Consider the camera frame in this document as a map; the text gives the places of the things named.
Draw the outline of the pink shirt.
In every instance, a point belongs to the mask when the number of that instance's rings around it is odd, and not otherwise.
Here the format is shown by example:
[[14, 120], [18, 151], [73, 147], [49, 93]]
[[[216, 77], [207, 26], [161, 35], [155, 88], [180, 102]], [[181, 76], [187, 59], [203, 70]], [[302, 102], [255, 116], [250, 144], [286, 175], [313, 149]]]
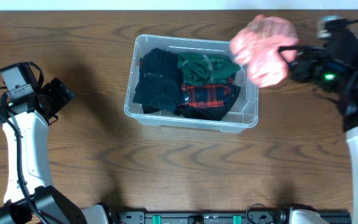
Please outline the pink shirt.
[[234, 61], [247, 66], [247, 77], [260, 88], [274, 86], [288, 75], [288, 65], [296, 57], [289, 50], [281, 57], [280, 47], [298, 44], [295, 26], [281, 17], [256, 16], [230, 41]]

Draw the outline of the black shirt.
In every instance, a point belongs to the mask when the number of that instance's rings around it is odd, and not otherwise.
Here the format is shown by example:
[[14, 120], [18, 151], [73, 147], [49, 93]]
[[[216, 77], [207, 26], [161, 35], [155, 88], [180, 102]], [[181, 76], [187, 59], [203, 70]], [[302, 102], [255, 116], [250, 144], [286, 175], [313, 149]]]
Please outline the black shirt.
[[206, 119], [206, 120], [220, 121], [234, 106], [234, 103], [237, 101], [237, 98], [239, 97], [240, 90], [241, 88], [239, 86], [234, 85], [234, 96], [222, 107], [194, 108], [188, 105], [177, 105], [176, 111], [173, 114], [190, 119]]

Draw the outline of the dark navy garment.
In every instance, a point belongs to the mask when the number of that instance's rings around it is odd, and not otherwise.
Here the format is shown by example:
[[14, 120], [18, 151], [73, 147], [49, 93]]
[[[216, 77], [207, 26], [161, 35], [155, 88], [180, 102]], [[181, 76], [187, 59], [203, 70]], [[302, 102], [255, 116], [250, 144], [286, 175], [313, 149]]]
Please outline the dark navy garment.
[[176, 111], [180, 102], [182, 73], [178, 54], [152, 49], [139, 60], [139, 82], [133, 102], [142, 105], [143, 112]]

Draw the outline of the dark green garment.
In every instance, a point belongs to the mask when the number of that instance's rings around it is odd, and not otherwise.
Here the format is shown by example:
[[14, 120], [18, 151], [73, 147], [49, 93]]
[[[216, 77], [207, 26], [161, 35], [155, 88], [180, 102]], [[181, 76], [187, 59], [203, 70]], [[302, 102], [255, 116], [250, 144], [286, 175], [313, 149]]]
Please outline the dark green garment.
[[183, 52], [178, 54], [178, 68], [187, 85], [228, 84], [241, 67], [227, 55]]

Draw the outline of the red navy plaid shirt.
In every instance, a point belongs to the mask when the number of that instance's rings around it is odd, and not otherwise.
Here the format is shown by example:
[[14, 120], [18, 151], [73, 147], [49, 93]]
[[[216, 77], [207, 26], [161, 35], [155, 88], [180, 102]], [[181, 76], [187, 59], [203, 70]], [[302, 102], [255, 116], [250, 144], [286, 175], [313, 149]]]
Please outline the red navy plaid shirt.
[[219, 108], [234, 96], [234, 79], [229, 78], [226, 84], [207, 84], [191, 86], [182, 84], [179, 105], [194, 108]]

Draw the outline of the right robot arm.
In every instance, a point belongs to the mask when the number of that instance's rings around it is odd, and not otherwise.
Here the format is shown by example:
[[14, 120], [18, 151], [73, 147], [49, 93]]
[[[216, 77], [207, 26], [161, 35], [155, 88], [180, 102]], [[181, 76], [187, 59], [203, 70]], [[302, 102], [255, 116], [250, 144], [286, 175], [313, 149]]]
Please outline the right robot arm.
[[343, 120], [343, 131], [352, 162], [353, 223], [358, 223], [358, 38], [348, 29], [334, 32], [322, 47], [279, 47], [278, 54], [296, 51], [287, 61], [290, 79], [313, 83], [338, 95], [334, 100]]

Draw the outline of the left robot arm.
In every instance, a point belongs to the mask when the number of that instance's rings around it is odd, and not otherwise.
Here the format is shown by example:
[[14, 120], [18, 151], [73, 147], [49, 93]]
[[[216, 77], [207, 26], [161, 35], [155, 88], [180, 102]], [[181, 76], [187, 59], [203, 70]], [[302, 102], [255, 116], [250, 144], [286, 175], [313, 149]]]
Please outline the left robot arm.
[[40, 87], [12, 86], [0, 99], [0, 124], [6, 135], [9, 174], [0, 223], [111, 223], [101, 203], [80, 209], [52, 180], [47, 150], [49, 120], [74, 98], [58, 78]]

